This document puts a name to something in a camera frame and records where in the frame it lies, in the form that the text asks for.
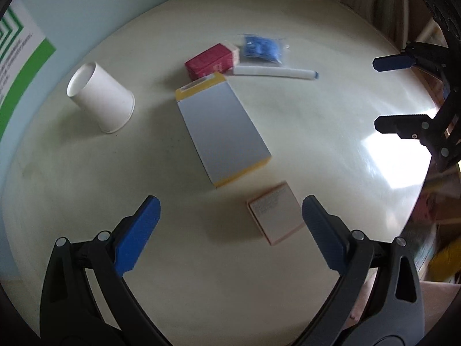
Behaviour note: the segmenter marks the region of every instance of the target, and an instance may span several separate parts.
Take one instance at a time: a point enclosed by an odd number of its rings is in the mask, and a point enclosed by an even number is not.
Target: white paper cup
[[[107,134],[121,129],[135,108],[133,93],[96,62],[86,63],[75,72],[67,86],[67,95]]]

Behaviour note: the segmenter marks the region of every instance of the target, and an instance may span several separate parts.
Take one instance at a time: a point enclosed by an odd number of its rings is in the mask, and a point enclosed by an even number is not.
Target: table surface
[[[289,65],[320,79],[228,77],[273,159],[216,190],[174,91],[188,83],[185,61],[242,33],[286,38]],[[96,61],[134,93],[128,124],[105,135],[67,98],[76,66],[36,114],[10,170],[3,216],[32,300],[38,306],[58,237],[112,230],[152,194],[162,217],[125,279],[162,332],[175,345],[294,340],[337,274],[307,228],[269,246],[245,201],[286,180],[300,203],[315,194],[351,230],[384,241],[398,235],[430,156],[418,141],[377,133],[373,121],[433,115],[435,106],[411,71],[373,70],[374,57],[394,53],[334,0],[171,0],[119,29],[78,66]]]

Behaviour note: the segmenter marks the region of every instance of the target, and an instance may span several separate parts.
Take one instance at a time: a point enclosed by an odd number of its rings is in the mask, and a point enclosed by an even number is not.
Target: blue gripper pad
[[[373,60],[373,68],[376,71],[389,71],[409,69],[416,63],[415,59],[407,54],[378,57]]]
[[[132,270],[160,219],[160,201],[149,196],[132,216],[131,226],[115,247],[114,267],[122,277]]]
[[[327,213],[314,195],[303,201],[303,219],[328,267],[340,275],[346,272],[350,231],[343,221]]]

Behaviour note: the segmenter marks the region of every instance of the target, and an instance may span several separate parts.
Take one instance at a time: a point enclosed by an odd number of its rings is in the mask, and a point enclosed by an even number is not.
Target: small box
[[[247,206],[271,246],[305,226],[301,207],[286,182],[248,201]]]
[[[239,63],[239,49],[228,41],[219,43],[185,63],[191,80],[224,73]]]
[[[266,164],[266,144],[221,73],[176,91],[190,137],[213,185],[218,188]]]

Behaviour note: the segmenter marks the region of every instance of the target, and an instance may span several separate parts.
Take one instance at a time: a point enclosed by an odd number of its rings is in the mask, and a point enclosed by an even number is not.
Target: poster
[[[0,20],[0,139],[14,108],[55,48],[20,0]]]

